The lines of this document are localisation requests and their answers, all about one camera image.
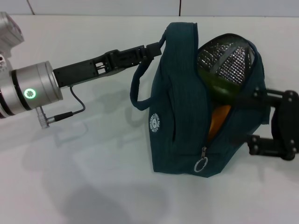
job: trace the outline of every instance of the white table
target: white table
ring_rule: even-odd
[[[170,22],[197,22],[199,45],[224,33],[251,40],[263,57],[267,87],[299,91],[299,18],[13,16],[26,41],[12,51],[20,68],[53,68],[113,49],[160,40]],[[159,58],[142,78],[150,95]],[[0,122],[1,224],[297,223],[299,156],[292,162],[250,156],[247,146],[211,178],[154,173],[148,112],[129,89],[136,67],[74,87],[86,111],[41,130],[34,111]],[[64,100],[48,116],[76,110]],[[270,136],[270,127],[257,134]]]

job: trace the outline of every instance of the silver mesh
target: silver mesh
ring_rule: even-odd
[[[238,38],[224,37],[208,43],[200,52],[198,56],[199,68],[210,71],[215,64],[221,59],[223,54],[237,41]],[[231,82],[242,85],[246,71],[249,71],[253,62],[254,52],[251,47],[239,46],[226,59],[224,63],[217,69],[216,75],[221,76]]]

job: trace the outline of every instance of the circular logo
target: circular logo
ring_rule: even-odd
[[[36,92],[33,89],[26,89],[24,91],[24,96],[28,99],[33,99],[36,97]]]
[[[149,120],[149,127],[152,132],[157,132],[160,127],[160,119],[156,113],[154,113]]]

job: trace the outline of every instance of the bag strap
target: bag strap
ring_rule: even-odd
[[[164,33],[162,39],[159,41],[160,48],[163,46],[165,40],[166,40],[166,34]],[[162,82],[160,89],[157,91],[157,93],[154,96],[151,96],[148,99],[143,101],[138,101],[140,78],[144,75],[145,71],[149,68],[151,62],[152,60],[141,62],[133,75],[133,80],[132,80],[131,90],[130,90],[130,99],[133,106],[140,111],[149,108],[158,98],[160,98],[161,95],[165,94],[166,91],[171,86],[170,82],[164,80]]]

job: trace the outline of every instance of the green object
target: green object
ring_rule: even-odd
[[[232,105],[241,87],[204,69],[198,70],[199,76],[210,91],[211,100],[223,105]]]
[[[217,38],[227,36],[248,42],[234,34]],[[269,123],[270,108],[232,108],[221,131],[211,142],[207,142],[212,108],[209,90],[203,81],[205,74],[202,79],[198,75],[197,24],[171,23],[159,42],[160,47],[164,41],[166,46],[155,74],[150,98],[137,101],[139,79],[149,67],[150,61],[138,66],[130,92],[131,102],[137,109],[149,107],[153,169],[155,172],[168,174],[210,177],[220,173],[242,145],[233,145],[230,139],[236,134],[252,134],[261,123]],[[255,58],[240,91],[245,96],[251,96],[256,87],[265,88],[262,59],[255,46],[248,43]],[[234,95],[237,90],[239,89],[235,88],[235,92],[231,93],[229,88],[227,95]]]
[[[33,99],[34,97],[36,97],[36,91],[33,90],[33,89],[26,89],[24,91],[24,96],[27,98],[27,99]]]

